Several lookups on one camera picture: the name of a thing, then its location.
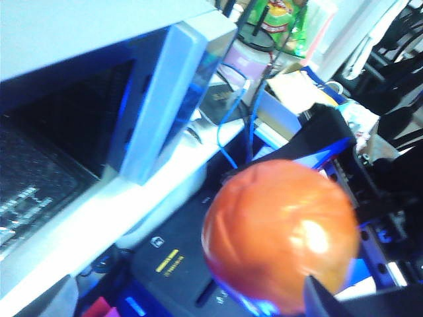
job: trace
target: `electronic equipment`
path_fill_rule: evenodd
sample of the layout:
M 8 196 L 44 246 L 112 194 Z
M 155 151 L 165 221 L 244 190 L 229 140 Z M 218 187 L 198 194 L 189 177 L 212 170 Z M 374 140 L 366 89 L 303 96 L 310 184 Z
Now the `electronic equipment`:
M 2 256 L 93 184 L 160 169 L 235 30 L 201 0 L 3 1 Z
M 252 316 L 213 282 L 203 258 L 202 223 L 214 195 L 200 190 L 139 245 L 133 280 L 114 303 L 121 315 Z

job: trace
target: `orange object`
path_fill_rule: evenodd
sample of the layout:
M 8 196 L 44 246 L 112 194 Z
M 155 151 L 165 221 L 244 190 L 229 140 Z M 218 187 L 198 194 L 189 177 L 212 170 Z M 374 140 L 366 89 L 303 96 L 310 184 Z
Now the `orange object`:
M 338 184 L 288 160 L 258 163 L 232 177 L 202 232 L 217 282 L 251 310 L 274 314 L 304 311 L 307 275 L 339 290 L 358 243 L 354 210 Z

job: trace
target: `pink object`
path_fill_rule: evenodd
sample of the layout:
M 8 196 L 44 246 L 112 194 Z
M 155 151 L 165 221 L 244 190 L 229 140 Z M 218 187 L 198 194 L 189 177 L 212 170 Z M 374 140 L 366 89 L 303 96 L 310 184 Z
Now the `pink object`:
M 109 310 L 109 312 L 107 313 L 106 316 L 104 317 L 120 317 L 118 310 L 116 309 L 116 307 L 113 307 L 112 309 Z
M 111 307 L 104 297 L 99 297 L 94 304 L 82 315 L 82 317 L 104 317 L 110 311 Z

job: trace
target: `paper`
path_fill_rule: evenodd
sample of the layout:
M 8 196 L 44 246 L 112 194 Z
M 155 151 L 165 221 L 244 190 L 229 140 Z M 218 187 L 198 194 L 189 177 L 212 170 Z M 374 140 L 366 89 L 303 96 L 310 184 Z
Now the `paper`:
M 337 106 L 335 100 L 314 85 L 305 71 L 280 73 L 267 81 L 280 102 L 294 114 L 310 109 L 314 103 Z

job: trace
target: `white shelf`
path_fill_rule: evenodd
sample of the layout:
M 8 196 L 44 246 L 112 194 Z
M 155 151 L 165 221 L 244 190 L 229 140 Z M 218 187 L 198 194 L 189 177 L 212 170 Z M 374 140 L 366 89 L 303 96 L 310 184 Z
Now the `white shelf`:
M 144 186 L 113 179 L 6 257 L 1 262 L 2 317 L 15 315 L 63 276 L 78 274 L 216 154 L 217 127 L 196 127 L 203 144 L 185 134 L 170 161 Z M 225 124 L 221 143 L 227 144 L 242 128 L 242 120 Z

